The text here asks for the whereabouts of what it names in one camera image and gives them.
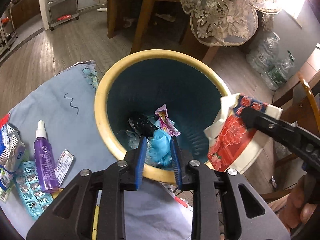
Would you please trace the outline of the person's right hand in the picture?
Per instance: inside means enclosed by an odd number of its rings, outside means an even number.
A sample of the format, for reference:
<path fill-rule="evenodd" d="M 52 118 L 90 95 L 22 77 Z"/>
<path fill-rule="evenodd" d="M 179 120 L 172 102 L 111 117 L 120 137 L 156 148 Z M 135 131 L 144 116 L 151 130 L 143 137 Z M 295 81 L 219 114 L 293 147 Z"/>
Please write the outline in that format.
<path fill-rule="evenodd" d="M 317 205 L 305 203 L 304 177 L 300 178 L 297 185 L 288 195 L 285 208 L 279 213 L 279 219 L 288 232 L 300 223 L 306 224 L 313 215 Z"/>

